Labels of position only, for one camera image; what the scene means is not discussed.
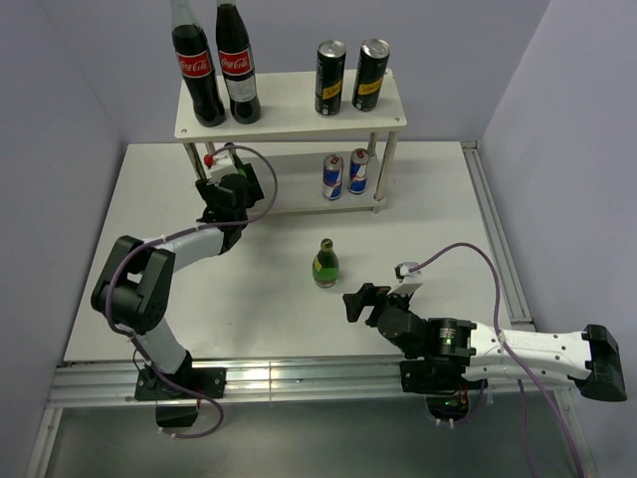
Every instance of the red bull can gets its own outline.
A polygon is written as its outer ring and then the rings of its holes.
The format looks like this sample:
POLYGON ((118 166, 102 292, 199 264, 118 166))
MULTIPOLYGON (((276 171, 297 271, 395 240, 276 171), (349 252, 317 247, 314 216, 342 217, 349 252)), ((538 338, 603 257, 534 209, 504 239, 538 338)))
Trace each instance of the red bull can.
POLYGON ((343 165, 338 154, 328 154, 322 162, 322 195, 329 200, 340 198, 343 165))
POLYGON ((369 153, 362 147, 351 152, 349 157, 349 192, 362 194, 367 188, 367 164, 369 153))

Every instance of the green bottle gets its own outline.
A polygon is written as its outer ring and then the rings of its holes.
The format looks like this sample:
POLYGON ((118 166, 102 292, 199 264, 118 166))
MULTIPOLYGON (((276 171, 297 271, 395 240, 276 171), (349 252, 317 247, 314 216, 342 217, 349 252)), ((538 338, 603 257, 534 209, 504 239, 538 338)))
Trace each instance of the green bottle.
POLYGON ((319 287, 331 287, 338 279, 338 258, 331 239, 320 241, 320 250, 312 262, 312 275, 319 287))

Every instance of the shelf top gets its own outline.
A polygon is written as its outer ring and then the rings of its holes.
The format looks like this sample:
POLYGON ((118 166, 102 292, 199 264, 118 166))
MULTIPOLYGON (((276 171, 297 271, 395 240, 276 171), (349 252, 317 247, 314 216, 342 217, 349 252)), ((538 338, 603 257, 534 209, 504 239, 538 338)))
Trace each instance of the shelf top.
POLYGON ((325 137, 352 132, 397 131, 407 126, 393 72, 387 70, 378 106, 363 113, 351 104, 355 70, 346 70, 340 113, 325 118, 315 111, 315 72, 268 73, 257 75, 257 91, 262 116, 254 124, 238 124, 230 115, 230 101, 218 77, 219 92, 226 107, 226 120, 215 127, 202 126, 196 119, 192 100, 181 83, 175 138, 179 142, 242 141, 325 137))

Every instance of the gray wall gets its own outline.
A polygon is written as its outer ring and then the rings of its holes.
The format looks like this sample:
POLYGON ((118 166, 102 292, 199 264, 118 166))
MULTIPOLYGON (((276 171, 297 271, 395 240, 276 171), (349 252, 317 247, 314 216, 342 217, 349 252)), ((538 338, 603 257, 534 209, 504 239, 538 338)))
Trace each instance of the gray wall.
POLYGON ((637 3, 552 0, 491 121, 488 178, 544 331, 606 325, 627 403, 577 400, 600 476, 637 458, 637 3))
POLYGON ((0 476, 22 476, 121 148, 32 0, 0 2, 0 476))
MULTIPOLYGON (((167 0, 40 0, 127 142, 174 141, 179 74, 167 0)), ((192 0, 209 39, 215 5, 192 0)), ((311 71, 339 38, 392 46, 407 139, 479 139, 548 0, 239 0, 260 72, 311 71)))

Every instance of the white tabletop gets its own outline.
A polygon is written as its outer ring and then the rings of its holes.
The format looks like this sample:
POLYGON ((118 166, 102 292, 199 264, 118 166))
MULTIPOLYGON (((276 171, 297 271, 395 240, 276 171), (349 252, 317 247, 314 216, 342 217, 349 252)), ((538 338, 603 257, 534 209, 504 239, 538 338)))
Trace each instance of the white tabletop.
MULTIPOLYGON (((324 144, 251 146, 267 155, 308 152, 324 144)), ((333 145, 335 150, 359 146, 333 145)), ((200 216, 203 202, 194 177, 180 144, 128 147, 65 360, 130 359, 131 345, 91 309, 91 291, 117 237, 170 233, 200 216)), ((347 322, 341 295, 364 282, 394 285, 396 264, 424 261, 453 242, 468 241, 490 251, 459 143, 399 142, 387 197, 387 207, 378 214, 266 218, 248 226, 229 253, 177 273, 166 317, 178 340, 196 359, 399 354, 364 325, 364 317, 357 324, 347 322), (324 237, 333 240, 341 268, 339 282, 327 290, 314 284, 311 270, 324 237)), ((491 323, 494 286, 473 251, 447 254, 424 276, 412 312, 491 323)), ((504 305, 500 316, 502 326, 509 327, 504 305)))

